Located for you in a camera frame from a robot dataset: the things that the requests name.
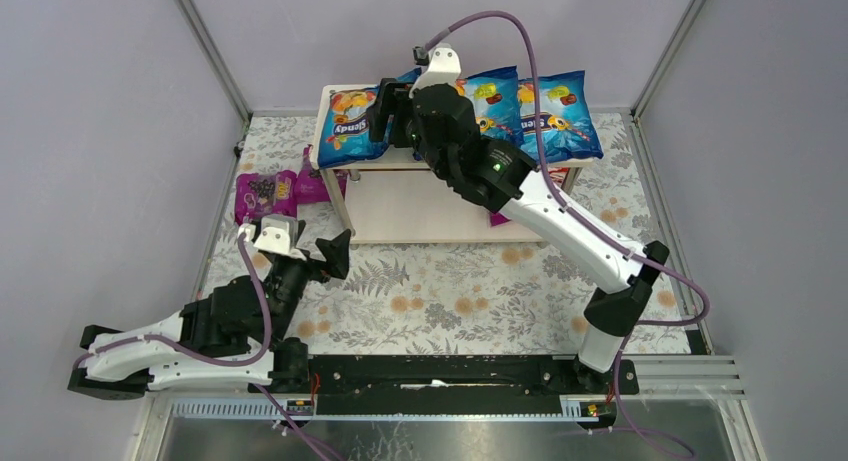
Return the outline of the purple candy bag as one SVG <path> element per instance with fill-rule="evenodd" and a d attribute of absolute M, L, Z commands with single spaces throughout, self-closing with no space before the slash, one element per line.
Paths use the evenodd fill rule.
<path fill-rule="evenodd" d="M 504 225 L 508 222 L 510 222 L 510 219 L 508 217 L 500 214 L 500 213 L 490 213 L 489 214 L 489 226 L 490 227 L 501 226 L 501 225 Z"/>
<path fill-rule="evenodd" d="M 312 167 L 311 147 L 307 145 L 302 153 L 302 165 L 294 184 L 294 197 L 298 205 L 330 202 L 330 193 L 321 172 Z"/>
<path fill-rule="evenodd" d="M 243 173 L 236 178 L 234 219 L 238 225 L 267 215 L 297 217 L 294 195 L 297 175 L 291 170 L 275 174 Z"/>

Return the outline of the blue Slendy bag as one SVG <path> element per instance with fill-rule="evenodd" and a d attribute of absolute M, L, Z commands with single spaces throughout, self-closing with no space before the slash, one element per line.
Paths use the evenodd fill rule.
<path fill-rule="evenodd" d="M 544 156 L 549 163 L 571 159 L 601 159 L 603 150 L 584 94 L 585 72 L 572 71 L 539 78 L 540 122 L 535 122 L 534 84 L 519 81 L 522 138 L 520 148 L 538 159 L 535 127 L 540 127 Z"/>
<path fill-rule="evenodd" d="M 381 157 L 386 141 L 370 139 L 367 110 L 374 105 L 379 86 L 334 89 L 327 100 L 328 112 L 321 124 L 317 143 L 317 164 L 321 169 L 343 166 Z"/>
<path fill-rule="evenodd" d="M 514 143 L 521 133 L 516 66 L 465 76 L 413 96 L 418 155 L 434 162 L 453 149 L 473 153 L 487 140 Z"/>

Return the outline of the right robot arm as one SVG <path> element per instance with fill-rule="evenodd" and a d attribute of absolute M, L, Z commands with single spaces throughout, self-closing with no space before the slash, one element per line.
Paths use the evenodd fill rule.
<path fill-rule="evenodd" d="M 372 141 L 413 149 L 462 199 L 541 236 L 589 275 L 596 289 L 573 365 L 588 390 L 610 382 L 669 249 L 626 239 L 568 197 L 520 148 L 482 134 L 471 102 L 448 84 L 416 88 L 384 78 L 366 117 Z"/>

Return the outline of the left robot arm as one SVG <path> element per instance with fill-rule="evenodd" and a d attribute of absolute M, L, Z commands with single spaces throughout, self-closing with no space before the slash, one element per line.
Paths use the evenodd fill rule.
<path fill-rule="evenodd" d="M 141 328 L 85 327 L 68 390 L 102 400 L 179 387 L 316 391 L 308 348 L 288 329 L 309 284 L 347 277 L 353 232 L 316 239 L 313 257 L 298 245 L 305 227 L 284 215 L 245 223 L 236 247 L 246 274 Z"/>

